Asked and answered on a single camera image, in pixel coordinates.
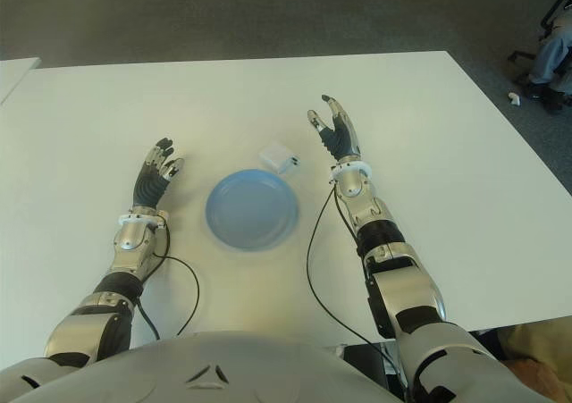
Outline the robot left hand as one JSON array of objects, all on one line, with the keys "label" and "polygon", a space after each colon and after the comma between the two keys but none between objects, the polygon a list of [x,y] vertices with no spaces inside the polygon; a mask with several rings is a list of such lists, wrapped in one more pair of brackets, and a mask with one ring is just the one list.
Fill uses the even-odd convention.
[{"label": "robot left hand", "polygon": [[135,181],[132,205],[156,209],[172,179],[184,165],[182,158],[170,159],[173,141],[163,138],[148,151]]}]

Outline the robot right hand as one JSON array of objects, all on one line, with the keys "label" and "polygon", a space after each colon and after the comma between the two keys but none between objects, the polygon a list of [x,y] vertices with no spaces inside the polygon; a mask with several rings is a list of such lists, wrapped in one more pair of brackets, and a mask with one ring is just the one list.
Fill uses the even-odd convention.
[{"label": "robot right hand", "polygon": [[361,151],[358,136],[349,115],[335,98],[327,95],[322,95],[321,98],[332,112],[333,127],[327,126],[314,110],[307,111],[309,123],[336,161],[359,160]]}]

